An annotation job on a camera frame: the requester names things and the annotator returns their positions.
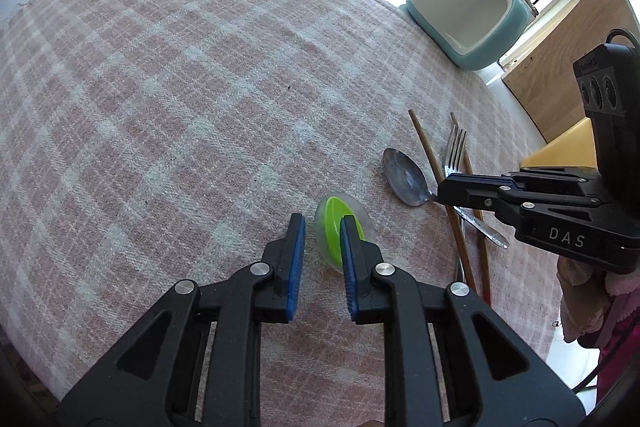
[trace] wooden chopstick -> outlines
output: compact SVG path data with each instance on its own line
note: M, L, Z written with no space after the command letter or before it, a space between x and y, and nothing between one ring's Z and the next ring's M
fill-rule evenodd
M459 126L456 115L453 114L453 112L450 115L453 125ZM471 161L469 160L469 155L466 152L466 147L463 162L465 165L466 173L473 174L474 170L471 168ZM482 212L480 210L474 209L474 215L480 221L484 221L484 219L482 219ZM486 250L486 237L484 237L484 234L482 233L478 233L478 248L480 249L480 266L482 270L482 299L484 299L484 302L491 306L491 271L489 269L489 254Z
M420 142L422 143L424 152L426 152L427 154L427 158L429 159L429 164L431 165L431 170L433 171L433 175L436 178L436 182L440 184L442 183L444 176L442 175L442 170L440 170L440 166L438 165L436 156L433 153L433 149L429 144L427 135L422 129L420 121L418 121L418 117L415 116L415 112L413 109L409 110L409 116L411 117L412 122L414 122L415 130L418 133L418 138L420 138ZM445 205L445 208L447 209L447 217L449 217L449 224L451 225L453 238L456 240L456 246L458 247L460 261L462 262L462 267L465 270L466 284L474 292L478 293L478 290L476 289L476 280L474 279L474 274L471 270L471 263L469 262L469 253L468 251L466 251L465 239L462 237L462 228L460 227L458 214L456 214L456 211L453 210L452 206Z

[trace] plaid tablecloth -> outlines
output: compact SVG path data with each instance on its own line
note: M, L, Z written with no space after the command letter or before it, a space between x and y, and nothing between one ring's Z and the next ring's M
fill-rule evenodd
M453 110L478 173L532 152L382 0L35 0L0 34L0 78L0 323L58 397L175 281L225 279L332 190L387 260L446 285L443 208L402 206L380 166L396 146L433 181L409 108L439 151ZM263 328L263 424L380 419L380 328L350 322L308 230L296 320ZM555 256L490 256L495 310L545 355Z

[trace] cable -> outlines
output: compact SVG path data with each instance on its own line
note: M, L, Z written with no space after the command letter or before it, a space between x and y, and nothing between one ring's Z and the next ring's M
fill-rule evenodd
M633 35L629 30L625 30L624 28L613 28L609 35L607 35L607 40L605 41L607 44L611 44L613 37L626 37L629 39L636 48L636 52L640 53L640 42L636 39L636 36Z
M618 352L618 350L620 349L620 346L622 346L622 344L624 344L626 340L629 338L629 336L635 329L636 325L638 325L639 321L640 321L640 313L636 313L636 318L631 322L631 326L627 328L624 331L624 333L622 333L622 335L620 335L620 338L618 339L616 344L611 348L611 351L607 353L607 356L604 357L604 359L602 359L602 361L595 367L595 369L593 369L593 371L591 371L587 375L587 378L582 380L578 385L576 385L572 389L574 393L576 394L580 393L580 391L582 391L585 387L587 387L590 381L593 380L598 375L598 373L603 370L603 368L607 365L607 363L611 362L611 359L613 358L613 356Z

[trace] yellow object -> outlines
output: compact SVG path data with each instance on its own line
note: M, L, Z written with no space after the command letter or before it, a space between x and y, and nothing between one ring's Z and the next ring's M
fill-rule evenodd
M520 167L592 167L598 168L591 120L582 118L553 142L524 158Z

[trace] metal spoon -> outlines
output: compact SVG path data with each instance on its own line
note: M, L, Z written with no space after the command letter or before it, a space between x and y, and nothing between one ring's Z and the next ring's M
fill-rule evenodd
M421 206L427 201L442 204L437 195L429 190L427 180L420 168L403 152L397 149L385 149L382 153L382 168L391 190L402 203L409 206ZM509 241L500 232L458 206L454 206L453 209L490 241L501 248L509 248Z

